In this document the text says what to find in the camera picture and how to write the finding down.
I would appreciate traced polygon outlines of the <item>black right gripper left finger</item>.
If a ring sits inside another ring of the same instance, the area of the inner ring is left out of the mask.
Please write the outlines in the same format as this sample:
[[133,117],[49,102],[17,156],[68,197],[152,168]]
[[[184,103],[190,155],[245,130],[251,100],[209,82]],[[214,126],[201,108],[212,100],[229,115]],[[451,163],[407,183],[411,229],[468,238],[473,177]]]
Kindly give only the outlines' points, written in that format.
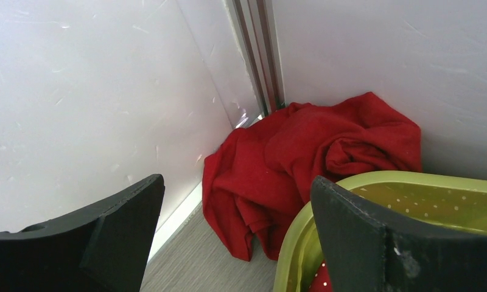
[[19,232],[0,232],[0,291],[139,291],[164,199],[150,175]]

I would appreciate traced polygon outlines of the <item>red polka dot skirt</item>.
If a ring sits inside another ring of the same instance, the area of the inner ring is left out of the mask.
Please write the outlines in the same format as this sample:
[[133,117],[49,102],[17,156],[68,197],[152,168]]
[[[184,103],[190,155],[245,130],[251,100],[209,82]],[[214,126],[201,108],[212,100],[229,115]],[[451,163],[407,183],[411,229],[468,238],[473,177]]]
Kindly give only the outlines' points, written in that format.
[[326,269],[326,262],[323,261],[314,274],[308,292],[333,292],[330,277]]

